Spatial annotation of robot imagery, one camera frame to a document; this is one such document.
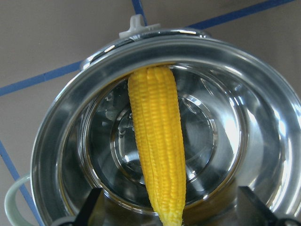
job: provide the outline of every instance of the stainless steel bowl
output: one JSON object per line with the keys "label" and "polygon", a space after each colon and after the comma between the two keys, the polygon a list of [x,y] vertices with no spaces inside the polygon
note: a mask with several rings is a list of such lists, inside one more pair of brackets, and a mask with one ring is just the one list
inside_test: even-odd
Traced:
{"label": "stainless steel bowl", "polygon": [[195,30],[118,40],[89,57],[50,107],[32,154],[32,193],[50,225],[105,190],[104,225],[160,225],[144,186],[127,78],[140,67],[174,72],[184,138],[187,225],[237,225],[237,186],[273,211],[301,208],[301,104],[274,69]]}

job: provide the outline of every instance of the tiled floor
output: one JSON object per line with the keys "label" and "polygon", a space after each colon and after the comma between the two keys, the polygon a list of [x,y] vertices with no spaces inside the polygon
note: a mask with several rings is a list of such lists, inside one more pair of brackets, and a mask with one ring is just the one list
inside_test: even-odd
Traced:
{"label": "tiled floor", "polygon": [[[230,42],[269,63],[301,96],[299,0],[2,0],[1,203],[14,182],[13,177],[16,179],[30,170],[32,145],[38,127],[55,96],[78,71],[30,84],[38,78],[43,79],[42,74],[81,61],[117,39],[119,32],[128,29],[130,16],[135,14],[133,4],[139,2],[148,24],[161,23],[164,28],[185,27],[227,14],[228,17],[221,17],[217,24],[212,21],[205,23],[206,31],[214,38]],[[51,73],[50,78],[59,72],[62,70]],[[17,203],[24,216],[38,225],[21,195],[17,196]],[[0,225],[10,225],[3,204]]]}

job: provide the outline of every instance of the silver pot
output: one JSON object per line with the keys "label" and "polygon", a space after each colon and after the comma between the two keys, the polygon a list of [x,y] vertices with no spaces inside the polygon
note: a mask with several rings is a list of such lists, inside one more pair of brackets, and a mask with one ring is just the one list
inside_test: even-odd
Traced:
{"label": "silver pot", "polygon": [[127,78],[146,66],[174,72],[183,129],[187,225],[237,225],[236,189],[275,213],[301,208],[301,104],[252,55],[205,33],[160,30],[118,40],[91,57],[50,107],[32,154],[32,193],[46,225],[75,215],[93,187],[106,226],[160,225],[144,186]]}

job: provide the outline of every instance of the toy corn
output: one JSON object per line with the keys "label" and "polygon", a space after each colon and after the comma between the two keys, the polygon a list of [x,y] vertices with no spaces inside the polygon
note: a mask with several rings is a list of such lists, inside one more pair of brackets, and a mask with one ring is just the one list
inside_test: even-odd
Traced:
{"label": "toy corn", "polygon": [[128,79],[135,139],[150,203],[164,226],[181,226],[186,173],[176,84],[168,67]]}

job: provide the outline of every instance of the yellow corn cob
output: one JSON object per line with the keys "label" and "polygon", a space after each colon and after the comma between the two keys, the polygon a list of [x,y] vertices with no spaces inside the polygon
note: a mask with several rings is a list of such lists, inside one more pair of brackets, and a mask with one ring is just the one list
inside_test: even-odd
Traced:
{"label": "yellow corn cob", "polygon": [[128,94],[150,203],[164,226],[181,226],[186,173],[173,73],[163,66],[139,69],[129,77]]}

